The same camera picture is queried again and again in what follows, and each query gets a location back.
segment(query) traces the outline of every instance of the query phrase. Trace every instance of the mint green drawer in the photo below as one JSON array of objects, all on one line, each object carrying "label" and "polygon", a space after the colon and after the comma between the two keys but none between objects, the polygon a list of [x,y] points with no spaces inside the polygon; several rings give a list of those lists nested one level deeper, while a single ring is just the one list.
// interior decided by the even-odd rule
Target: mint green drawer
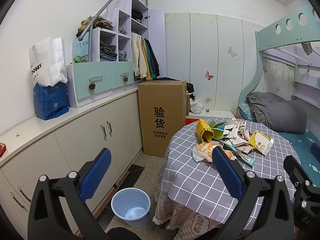
[{"label": "mint green drawer", "polygon": [[111,62],[112,88],[118,88],[132,84],[133,78],[133,62]]},{"label": "mint green drawer", "polygon": [[[74,64],[73,76],[78,100],[112,89],[111,63],[108,61]],[[96,84],[95,90],[89,89],[90,78]]]}]

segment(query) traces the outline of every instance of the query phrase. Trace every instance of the bucket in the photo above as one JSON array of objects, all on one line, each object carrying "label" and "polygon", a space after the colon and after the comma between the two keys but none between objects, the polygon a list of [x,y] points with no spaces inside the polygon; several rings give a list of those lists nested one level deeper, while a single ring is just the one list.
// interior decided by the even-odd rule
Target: bucket
[{"label": "bucket", "polygon": [[132,227],[141,228],[150,222],[151,201],[141,189],[131,187],[118,191],[111,200],[111,208]]}]

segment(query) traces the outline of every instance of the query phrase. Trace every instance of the red object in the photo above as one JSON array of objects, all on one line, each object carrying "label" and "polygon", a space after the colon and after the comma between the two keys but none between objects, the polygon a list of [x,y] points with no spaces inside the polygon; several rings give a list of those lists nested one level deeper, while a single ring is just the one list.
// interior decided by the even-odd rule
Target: red object
[{"label": "red object", "polygon": [[0,143],[0,157],[4,154],[6,149],[7,149],[7,147],[5,146],[5,144]]},{"label": "red object", "polygon": [[190,123],[192,123],[192,122],[198,122],[199,121],[199,119],[189,119],[189,118],[186,118],[186,125],[187,124],[190,124]]}]

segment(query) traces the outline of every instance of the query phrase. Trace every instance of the metal screw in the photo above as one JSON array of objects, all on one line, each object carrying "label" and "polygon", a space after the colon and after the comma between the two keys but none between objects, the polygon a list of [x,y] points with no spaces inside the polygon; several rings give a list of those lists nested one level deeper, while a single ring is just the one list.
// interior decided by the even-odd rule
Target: metal screw
[{"label": "metal screw", "polygon": [[77,172],[76,172],[76,171],[72,171],[72,172],[70,172],[70,173],[68,174],[68,177],[69,177],[70,179],[74,179],[76,176],[77,176]]},{"label": "metal screw", "polygon": [[301,202],[301,207],[302,207],[302,208],[305,208],[306,206],[307,206],[307,202],[306,202],[306,201],[302,201],[302,202]]},{"label": "metal screw", "polygon": [[279,182],[282,182],[282,181],[284,181],[284,178],[283,178],[281,175],[279,175],[279,176],[277,176],[277,180],[278,180]]},{"label": "metal screw", "polygon": [[47,176],[46,176],[46,175],[42,175],[42,176],[39,178],[39,181],[44,182],[46,179],[47,179]]},{"label": "metal screw", "polygon": [[247,176],[248,176],[250,179],[252,179],[252,178],[254,178],[254,177],[256,176],[256,174],[254,174],[253,171],[247,171]]}]

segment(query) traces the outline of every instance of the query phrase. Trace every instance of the round table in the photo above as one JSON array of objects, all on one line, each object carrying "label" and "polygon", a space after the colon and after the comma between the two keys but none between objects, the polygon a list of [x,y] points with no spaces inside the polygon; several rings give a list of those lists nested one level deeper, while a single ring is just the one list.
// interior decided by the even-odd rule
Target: round table
[{"label": "round table", "polygon": [[[210,118],[206,121],[229,119]],[[179,228],[175,239],[192,240],[212,228],[221,227],[238,202],[230,196],[212,164],[196,163],[192,158],[193,147],[201,143],[196,134],[196,124],[184,126],[172,137],[158,177],[157,208],[153,221],[158,225],[170,221],[168,229]],[[262,178],[273,179],[282,175],[292,199],[295,188],[283,168],[283,161],[288,155],[293,155],[298,162],[300,160],[290,142],[261,123],[247,121],[246,129],[262,131],[274,139],[274,144],[267,156],[256,150],[249,154],[255,160],[253,168],[239,163],[245,171],[254,171]],[[245,230],[252,229],[262,200],[263,197],[258,198]]]}]

